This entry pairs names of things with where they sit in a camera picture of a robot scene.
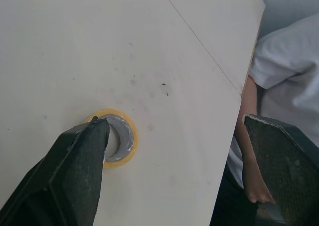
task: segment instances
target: person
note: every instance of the person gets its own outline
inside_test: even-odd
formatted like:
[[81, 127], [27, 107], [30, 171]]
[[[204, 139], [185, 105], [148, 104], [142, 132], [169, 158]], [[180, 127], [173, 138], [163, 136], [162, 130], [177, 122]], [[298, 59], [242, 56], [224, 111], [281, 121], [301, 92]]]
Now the person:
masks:
[[253, 226], [258, 203], [275, 203], [242, 123], [257, 113], [257, 85], [262, 116], [297, 126], [319, 146], [319, 14], [257, 42], [211, 226]]

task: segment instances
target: white table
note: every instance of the white table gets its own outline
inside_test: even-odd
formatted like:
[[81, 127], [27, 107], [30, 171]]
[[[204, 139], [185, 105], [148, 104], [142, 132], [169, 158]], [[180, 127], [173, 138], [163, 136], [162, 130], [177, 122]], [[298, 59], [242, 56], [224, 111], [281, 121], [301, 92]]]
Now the white table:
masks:
[[140, 143], [103, 171], [94, 225], [209, 225], [263, 10], [0, 0], [0, 207], [63, 131], [114, 108]]

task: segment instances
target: dark pants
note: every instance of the dark pants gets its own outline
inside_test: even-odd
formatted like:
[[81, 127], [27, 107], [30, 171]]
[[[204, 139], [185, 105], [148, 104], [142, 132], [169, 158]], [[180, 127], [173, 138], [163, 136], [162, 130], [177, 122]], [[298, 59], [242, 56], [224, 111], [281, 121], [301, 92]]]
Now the dark pants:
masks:
[[258, 204], [248, 200], [226, 164], [210, 226], [254, 226]]

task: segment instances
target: white t-shirt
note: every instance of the white t-shirt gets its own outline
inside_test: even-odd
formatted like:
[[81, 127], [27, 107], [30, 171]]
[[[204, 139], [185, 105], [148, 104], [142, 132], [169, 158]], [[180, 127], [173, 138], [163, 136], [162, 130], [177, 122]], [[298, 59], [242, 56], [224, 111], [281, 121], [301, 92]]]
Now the white t-shirt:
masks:
[[[319, 14], [261, 38], [250, 77], [266, 89], [261, 115], [297, 126], [319, 146]], [[234, 137], [227, 164], [243, 188], [242, 155]]]

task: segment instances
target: tape roll core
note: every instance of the tape roll core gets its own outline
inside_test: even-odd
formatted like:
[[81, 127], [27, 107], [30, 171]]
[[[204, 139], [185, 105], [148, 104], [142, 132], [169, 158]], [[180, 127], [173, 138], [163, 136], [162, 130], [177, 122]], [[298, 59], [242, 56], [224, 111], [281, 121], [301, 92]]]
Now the tape roll core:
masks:
[[106, 119], [117, 132], [120, 145], [114, 155], [104, 158], [103, 167], [113, 168], [126, 164], [135, 154], [138, 145], [138, 135], [132, 120], [123, 112], [114, 109], [98, 111], [85, 120], [89, 122], [94, 116]]

